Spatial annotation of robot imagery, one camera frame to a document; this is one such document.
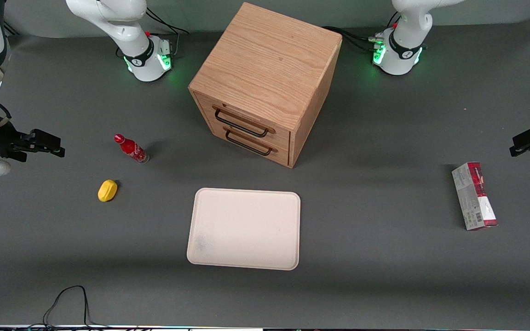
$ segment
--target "coca-cola bottle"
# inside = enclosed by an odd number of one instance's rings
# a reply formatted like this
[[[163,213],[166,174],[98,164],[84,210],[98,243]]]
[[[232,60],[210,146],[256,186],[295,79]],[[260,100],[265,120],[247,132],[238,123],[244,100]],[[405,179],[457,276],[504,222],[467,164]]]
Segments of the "coca-cola bottle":
[[[114,136],[116,143],[120,144],[122,151],[130,156],[132,159],[137,161],[140,164],[147,163],[149,161],[149,156],[145,153],[144,149],[141,149],[134,140],[126,139],[121,134],[116,134]]]

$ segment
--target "wooden top surface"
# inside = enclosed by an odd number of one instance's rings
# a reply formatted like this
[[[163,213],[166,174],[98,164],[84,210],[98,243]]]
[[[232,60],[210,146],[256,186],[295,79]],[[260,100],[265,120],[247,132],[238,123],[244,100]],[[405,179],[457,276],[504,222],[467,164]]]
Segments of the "wooden top surface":
[[[341,35],[244,3],[190,88],[294,130]]]

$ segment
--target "drawer handle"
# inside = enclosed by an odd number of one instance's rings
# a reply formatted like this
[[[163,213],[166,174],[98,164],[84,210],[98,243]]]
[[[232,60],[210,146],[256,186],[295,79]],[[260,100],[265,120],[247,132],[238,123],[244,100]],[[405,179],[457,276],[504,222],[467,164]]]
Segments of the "drawer handle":
[[[241,130],[242,132],[246,132],[246,133],[250,134],[251,136],[255,136],[257,138],[263,138],[263,137],[265,137],[267,132],[269,132],[269,129],[265,129],[265,131],[263,131],[263,133],[259,134],[257,132],[254,132],[254,131],[251,131],[249,129],[243,128],[242,126],[240,126],[238,124],[234,124],[231,121],[227,121],[227,120],[219,117],[218,116],[219,113],[220,113],[220,109],[216,109],[216,113],[214,114],[214,116],[216,117],[217,120],[219,120],[220,122],[223,122],[225,124],[228,124],[228,125],[232,126],[233,128],[237,128],[237,129]]]
[[[242,142],[240,142],[238,140],[234,140],[233,138],[230,138],[229,135],[230,135],[230,130],[226,130],[226,140],[228,140],[229,142],[231,142],[233,144],[239,145],[240,147],[246,148],[246,149],[250,150],[251,152],[257,153],[257,154],[259,154],[261,156],[267,156],[267,155],[271,154],[271,149],[272,149],[271,147],[269,147],[269,149],[267,149],[266,152],[262,152],[262,151],[259,151],[258,149],[250,147],[249,145],[245,145],[245,144],[243,144]]]

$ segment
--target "wooden drawer cabinet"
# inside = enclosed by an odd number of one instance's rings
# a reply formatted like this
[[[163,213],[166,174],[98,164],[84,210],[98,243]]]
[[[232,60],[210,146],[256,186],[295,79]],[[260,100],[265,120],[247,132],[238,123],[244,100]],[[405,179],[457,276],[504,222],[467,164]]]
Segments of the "wooden drawer cabinet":
[[[340,45],[339,34],[244,3],[189,90],[215,136],[292,168]]]

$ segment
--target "white tray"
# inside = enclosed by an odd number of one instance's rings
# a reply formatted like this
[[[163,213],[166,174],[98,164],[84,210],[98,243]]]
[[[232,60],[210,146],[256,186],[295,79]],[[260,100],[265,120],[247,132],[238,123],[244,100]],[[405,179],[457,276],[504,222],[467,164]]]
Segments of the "white tray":
[[[193,264],[292,270],[300,247],[300,197],[293,192],[202,188],[196,193],[187,259]]]

